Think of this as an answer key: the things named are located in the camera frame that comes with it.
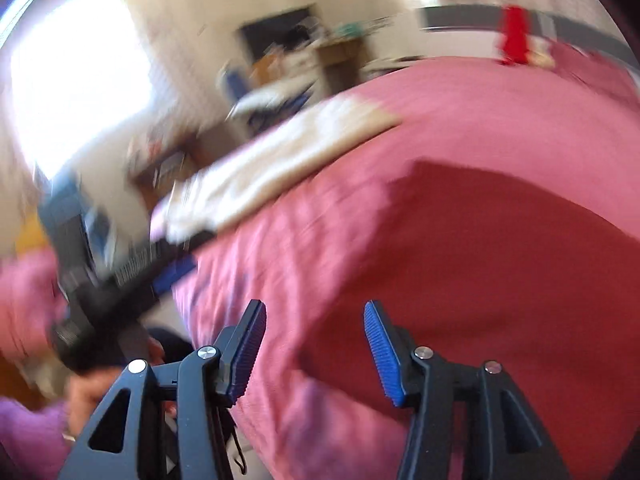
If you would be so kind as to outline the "person left hand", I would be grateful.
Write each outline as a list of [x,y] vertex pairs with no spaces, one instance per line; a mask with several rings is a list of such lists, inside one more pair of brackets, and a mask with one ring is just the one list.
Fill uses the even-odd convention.
[[107,391],[122,374],[121,366],[98,367],[79,375],[73,374],[66,385],[66,430],[76,439],[86,426]]

